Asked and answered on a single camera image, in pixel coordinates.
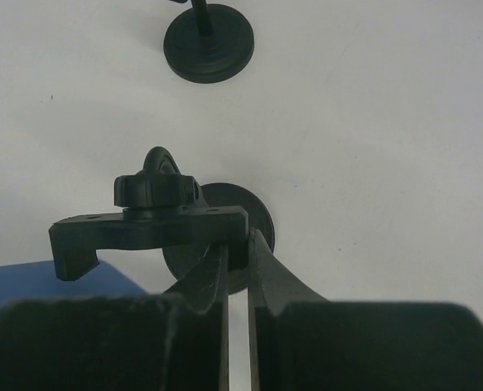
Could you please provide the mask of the black phone stand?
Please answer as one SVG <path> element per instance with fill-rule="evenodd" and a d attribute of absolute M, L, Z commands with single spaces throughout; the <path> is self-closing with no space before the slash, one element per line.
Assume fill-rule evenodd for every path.
<path fill-rule="evenodd" d="M 163 52 L 181 78 L 198 84 L 228 80 L 246 68 L 255 39 L 252 25 L 233 7 L 193 1 L 167 28 Z"/>
<path fill-rule="evenodd" d="M 164 147 L 152 148 L 136 174 L 115 179 L 114 204 L 119 213 L 68 217 L 51 226 L 57 279 L 88 274 L 99 264 L 99 250 L 158 248 L 171 274 L 181 279 L 211 244 L 225 244 L 228 287 L 237 293 L 248 286 L 249 231 L 260 231 L 275 246 L 274 222 L 255 194 L 228 182 L 201 186 L 180 172 Z"/>

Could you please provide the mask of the blue-edged black smartphone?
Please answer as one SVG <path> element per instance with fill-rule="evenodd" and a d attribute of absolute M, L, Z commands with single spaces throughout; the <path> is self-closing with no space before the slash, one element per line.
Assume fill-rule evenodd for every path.
<path fill-rule="evenodd" d="M 53 261 L 0 266 L 0 308 L 8 302 L 24 299 L 121 296 L 146 292 L 105 261 L 71 282 L 56 278 Z"/>

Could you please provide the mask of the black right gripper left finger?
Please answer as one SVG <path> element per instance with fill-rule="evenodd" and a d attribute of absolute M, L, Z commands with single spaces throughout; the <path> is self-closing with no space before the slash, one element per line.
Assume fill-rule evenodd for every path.
<path fill-rule="evenodd" d="M 161 294 L 0 309 L 0 390 L 226 390 L 228 249 Z"/>

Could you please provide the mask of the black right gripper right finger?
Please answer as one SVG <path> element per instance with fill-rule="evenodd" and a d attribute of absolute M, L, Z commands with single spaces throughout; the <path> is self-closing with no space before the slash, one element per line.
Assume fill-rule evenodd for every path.
<path fill-rule="evenodd" d="M 248 239 L 255 390 L 483 390 L 483 324 L 444 302 L 329 301 Z"/>

